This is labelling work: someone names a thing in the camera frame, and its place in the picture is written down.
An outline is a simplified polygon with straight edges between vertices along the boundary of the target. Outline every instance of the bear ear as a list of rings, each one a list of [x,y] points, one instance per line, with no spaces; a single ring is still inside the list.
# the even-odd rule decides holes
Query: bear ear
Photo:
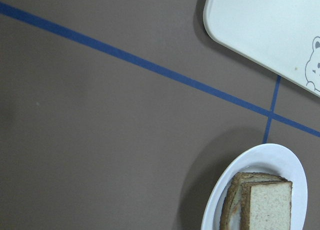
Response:
[[[313,40],[313,50],[320,48],[320,37],[315,37]]]

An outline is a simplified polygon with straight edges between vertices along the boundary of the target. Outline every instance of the thin blue line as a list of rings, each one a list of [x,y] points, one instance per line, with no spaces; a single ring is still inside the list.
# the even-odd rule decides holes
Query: thin blue line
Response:
[[[83,45],[88,46],[90,48],[93,48],[95,50],[109,54],[109,55],[114,56],[116,58],[122,59],[124,61],[129,62],[129,63],[135,64],[135,65],[140,66],[144,69],[150,70],[154,73],[160,74],[162,76],[165,76],[165,77],[170,78],[172,80],[178,81],[180,83],[183,83],[185,85],[188,85],[190,87],[193,87],[195,89],[203,91],[205,93],[211,94],[211,95],[216,96],[221,99],[224,99],[230,103],[236,104],[236,105],[241,106],[246,109],[249,109],[253,112],[259,113],[264,116],[269,115],[269,111],[262,108],[262,107],[254,105],[250,102],[247,102],[247,101],[242,100],[238,97],[235,97],[233,95],[225,93],[221,90],[218,90],[214,87],[211,87],[209,85],[201,83],[201,82],[194,80],[190,77],[187,77],[185,75],[182,75],[180,73],[177,73],[175,71],[167,69],[163,66],[160,66],[160,65],[152,63],[148,60],[145,60],[141,57],[135,56],[131,53],[128,53],[126,51],[118,49],[114,46],[103,43],[101,41],[98,41],[96,39],[93,39],[91,37],[88,37],[86,35],[83,35],[81,33],[78,33],[76,31],[73,31],[71,29],[68,29],[66,27],[63,27],[63,26],[58,25],[56,23],[53,23],[51,21],[45,20],[43,18],[40,18],[38,16],[35,16],[35,15],[30,14],[25,11],[22,11],[20,9],[17,9],[15,7],[12,7],[12,6],[7,5],[5,3],[2,3],[2,2],[0,2],[0,13],[6,15],[8,17],[20,20],[24,23],[33,25],[33,26],[38,27],[40,29],[46,30],[46,31],[51,32],[53,34],[59,35],[61,37],[67,38],[69,40],[75,41],[77,43],[83,44]]]
[[[264,131],[264,136],[263,136],[263,141],[262,141],[262,143],[264,143],[264,144],[267,143],[268,138],[269,138],[271,123],[272,123],[272,119],[273,119],[273,113],[275,111],[277,98],[278,98],[280,80],[281,80],[281,76],[278,75],[276,78],[275,87],[274,87],[274,91],[273,91],[273,97],[272,97],[272,102],[271,102],[271,107],[270,107],[270,114],[268,116],[268,120],[267,120],[266,126],[265,126],[265,131]]]
[[[294,127],[296,129],[299,129],[301,131],[304,131],[304,132],[306,132],[308,134],[312,134],[312,135],[317,136],[317,137],[320,138],[320,131],[314,130],[314,129],[310,128],[310,127],[302,125],[302,124],[300,124],[300,123],[298,123],[296,121],[293,121],[291,119],[288,119],[288,118],[286,118],[284,116],[281,116],[281,115],[278,115],[276,113],[272,114],[272,118],[274,120],[280,122],[280,123],[289,125],[291,127]]]

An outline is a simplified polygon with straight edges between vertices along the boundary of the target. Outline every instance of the bear face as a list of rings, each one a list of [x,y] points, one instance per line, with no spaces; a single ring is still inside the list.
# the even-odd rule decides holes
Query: bear face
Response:
[[[306,86],[320,92],[320,37],[315,37],[312,43],[313,52],[305,65]]]

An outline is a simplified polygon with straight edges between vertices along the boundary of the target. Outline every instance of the white cutting board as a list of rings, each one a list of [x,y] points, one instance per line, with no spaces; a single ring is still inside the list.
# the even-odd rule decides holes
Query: white cutting board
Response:
[[[320,0],[206,0],[216,42],[320,97]]]

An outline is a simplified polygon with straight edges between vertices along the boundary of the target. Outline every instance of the oval plate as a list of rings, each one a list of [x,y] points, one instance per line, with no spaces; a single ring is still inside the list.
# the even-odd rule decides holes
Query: oval plate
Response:
[[[261,172],[292,181],[291,230],[302,230],[307,212],[308,188],[305,171],[297,156],[278,144],[262,144],[239,155],[223,172],[207,202],[201,230],[219,230],[222,206],[232,177],[238,172]]]

